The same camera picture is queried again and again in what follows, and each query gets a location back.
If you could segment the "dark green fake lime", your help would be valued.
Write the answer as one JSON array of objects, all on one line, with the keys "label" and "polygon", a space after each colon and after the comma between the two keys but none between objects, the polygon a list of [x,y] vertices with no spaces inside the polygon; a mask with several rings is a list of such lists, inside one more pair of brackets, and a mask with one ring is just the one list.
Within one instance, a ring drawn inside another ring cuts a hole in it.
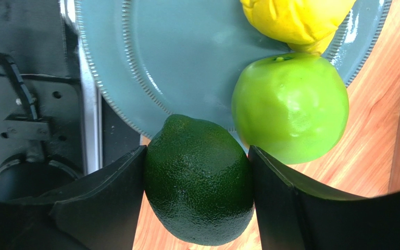
[{"label": "dark green fake lime", "polygon": [[238,238],[254,212],[249,160],[216,123],[169,116],[147,147],[144,190],[155,215],[185,242],[219,246]]}]

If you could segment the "yellow fake fruit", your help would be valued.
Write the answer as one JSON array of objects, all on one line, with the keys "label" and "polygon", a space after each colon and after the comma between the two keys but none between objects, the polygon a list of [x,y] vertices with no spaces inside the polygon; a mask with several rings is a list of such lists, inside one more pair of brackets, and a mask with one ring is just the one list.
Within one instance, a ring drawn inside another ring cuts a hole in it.
[{"label": "yellow fake fruit", "polygon": [[296,52],[322,55],[355,0],[241,0],[248,22]]}]

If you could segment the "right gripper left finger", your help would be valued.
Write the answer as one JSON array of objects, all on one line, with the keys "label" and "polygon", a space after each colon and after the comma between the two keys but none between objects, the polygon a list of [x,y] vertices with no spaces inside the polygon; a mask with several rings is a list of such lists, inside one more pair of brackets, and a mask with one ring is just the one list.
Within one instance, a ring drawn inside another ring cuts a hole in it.
[{"label": "right gripper left finger", "polygon": [[132,249],[146,147],[76,179],[59,163],[0,171],[0,249]]}]

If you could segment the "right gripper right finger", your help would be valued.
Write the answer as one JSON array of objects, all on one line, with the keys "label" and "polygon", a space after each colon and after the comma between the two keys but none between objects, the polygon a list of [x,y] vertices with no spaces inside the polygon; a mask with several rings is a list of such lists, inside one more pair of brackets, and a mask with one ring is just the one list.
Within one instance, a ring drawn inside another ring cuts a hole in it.
[{"label": "right gripper right finger", "polygon": [[343,192],[251,146],[263,249],[400,249],[400,191],[366,198]]}]

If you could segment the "green fake apple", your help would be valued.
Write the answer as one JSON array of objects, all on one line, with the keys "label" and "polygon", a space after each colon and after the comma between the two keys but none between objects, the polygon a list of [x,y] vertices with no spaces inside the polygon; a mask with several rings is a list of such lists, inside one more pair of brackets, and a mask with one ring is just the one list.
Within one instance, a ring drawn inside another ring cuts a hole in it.
[{"label": "green fake apple", "polygon": [[236,132],[286,165],[320,158],[341,140],[349,99],[336,68],[305,53],[272,56],[249,64],[232,94]]}]

